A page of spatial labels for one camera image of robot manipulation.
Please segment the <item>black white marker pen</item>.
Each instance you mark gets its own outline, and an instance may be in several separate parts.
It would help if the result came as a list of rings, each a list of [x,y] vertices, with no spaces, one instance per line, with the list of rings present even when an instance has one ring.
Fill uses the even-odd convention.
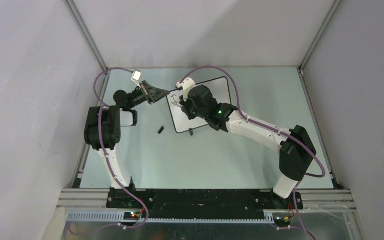
[[[173,101],[171,104],[172,104],[173,106],[177,107],[177,108],[180,108],[180,109],[183,107],[182,105],[180,105],[179,103],[174,102],[174,101]]]

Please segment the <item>black framed whiteboard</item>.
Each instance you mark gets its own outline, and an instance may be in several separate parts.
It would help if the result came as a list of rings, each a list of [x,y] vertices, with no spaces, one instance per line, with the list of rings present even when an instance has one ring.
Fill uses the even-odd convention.
[[[229,80],[225,76],[197,83],[196,85],[208,87],[218,103],[232,103]],[[180,104],[179,97],[182,95],[183,91],[181,89],[175,89],[170,91],[170,94],[166,97],[176,133],[182,134],[188,132],[189,129],[195,130],[207,126],[208,124],[202,118],[197,117],[189,120],[181,108],[171,104],[172,102]]]

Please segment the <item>black marker cap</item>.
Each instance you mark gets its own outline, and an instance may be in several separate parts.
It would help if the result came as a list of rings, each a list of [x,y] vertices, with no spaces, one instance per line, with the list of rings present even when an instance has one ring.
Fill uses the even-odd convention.
[[[165,127],[164,126],[162,126],[159,130],[158,130],[158,134],[161,134],[163,131],[164,131],[164,129],[165,129]]]

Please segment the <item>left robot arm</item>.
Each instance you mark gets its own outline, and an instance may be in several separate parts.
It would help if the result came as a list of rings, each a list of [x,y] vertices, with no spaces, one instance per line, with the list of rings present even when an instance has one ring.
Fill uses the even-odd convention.
[[[89,108],[84,140],[103,160],[111,188],[120,190],[133,184],[132,175],[122,166],[125,161],[122,160],[118,144],[122,128],[135,127],[138,123],[138,112],[134,108],[143,103],[155,104],[169,94],[168,90],[142,81],[132,92],[116,91],[113,94],[115,105]]]

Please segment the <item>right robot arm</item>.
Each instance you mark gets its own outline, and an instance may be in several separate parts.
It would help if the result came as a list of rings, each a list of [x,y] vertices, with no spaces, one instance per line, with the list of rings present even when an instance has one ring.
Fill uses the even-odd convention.
[[[183,91],[179,98],[181,110],[189,120],[200,118],[213,130],[236,134],[256,141],[279,154],[281,172],[271,194],[271,204],[284,209],[291,202],[293,189],[307,173],[317,151],[307,130],[279,128],[244,114],[237,106],[219,103],[204,85],[177,83]]]

